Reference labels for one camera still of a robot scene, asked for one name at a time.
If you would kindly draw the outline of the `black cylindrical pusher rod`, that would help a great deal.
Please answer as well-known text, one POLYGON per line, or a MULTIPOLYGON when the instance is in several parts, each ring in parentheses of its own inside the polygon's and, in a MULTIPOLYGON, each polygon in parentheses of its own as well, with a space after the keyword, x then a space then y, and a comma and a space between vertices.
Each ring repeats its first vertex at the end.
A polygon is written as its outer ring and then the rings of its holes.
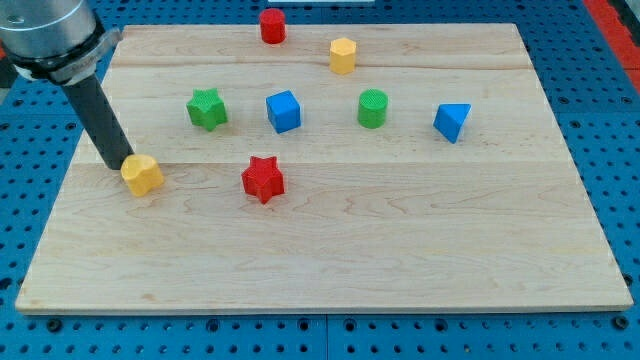
POLYGON ((105 165, 120 170, 134 153, 96 75, 62 87, 105 165))

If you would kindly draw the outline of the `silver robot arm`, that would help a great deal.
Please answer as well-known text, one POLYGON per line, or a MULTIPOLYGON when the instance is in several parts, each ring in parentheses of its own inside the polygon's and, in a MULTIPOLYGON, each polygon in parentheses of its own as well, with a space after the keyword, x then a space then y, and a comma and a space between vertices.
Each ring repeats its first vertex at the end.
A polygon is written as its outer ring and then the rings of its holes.
POLYGON ((96 71, 122 40, 86 0, 1 0, 1 40, 17 72, 62 88, 105 165, 134 153, 96 71))

